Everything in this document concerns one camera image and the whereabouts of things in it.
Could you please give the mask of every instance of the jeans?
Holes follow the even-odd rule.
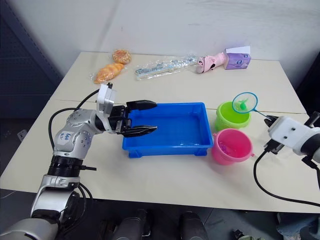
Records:
[[[292,237],[300,233],[304,227],[309,227],[310,234],[320,240],[318,232],[319,214],[316,213],[288,213],[281,212],[280,224],[276,227],[277,231],[286,237]]]

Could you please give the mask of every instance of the blue plastic tray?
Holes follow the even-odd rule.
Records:
[[[158,103],[148,110],[133,110],[129,116],[132,126],[157,126],[147,135],[123,138],[122,148],[129,151],[129,158],[177,154],[206,156],[207,149],[214,145],[202,102]]]

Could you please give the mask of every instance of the purple box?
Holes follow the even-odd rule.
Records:
[[[224,53],[226,61],[224,69],[246,69],[250,63],[251,57],[247,53]]]

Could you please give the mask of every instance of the dark floor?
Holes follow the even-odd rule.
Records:
[[[29,130],[33,120],[0,120],[0,170],[1,174],[20,144],[17,133]],[[27,218],[35,193],[4,190],[0,191],[0,232],[13,223]],[[153,240],[178,239],[178,222],[181,213],[197,213],[207,230],[209,239],[233,240],[232,231],[241,230],[246,235],[263,237],[266,240],[283,239],[276,231],[276,214],[273,212],[244,212],[238,210],[181,206],[169,204],[127,202],[114,200],[94,200],[93,209],[87,219],[70,233],[70,239],[96,239],[100,222],[114,220],[120,222],[137,209],[152,210],[154,215]]]

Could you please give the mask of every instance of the packaged bread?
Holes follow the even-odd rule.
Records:
[[[101,68],[95,76],[94,83],[101,84],[103,82],[109,81],[117,76],[121,70],[124,68],[124,65],[121,63],[112,63],[108,64],[105,67]]]
[[[112,58],[115,63],[128,64],[131,61],[131,55],[127,50],[118,49],[112,53]]]

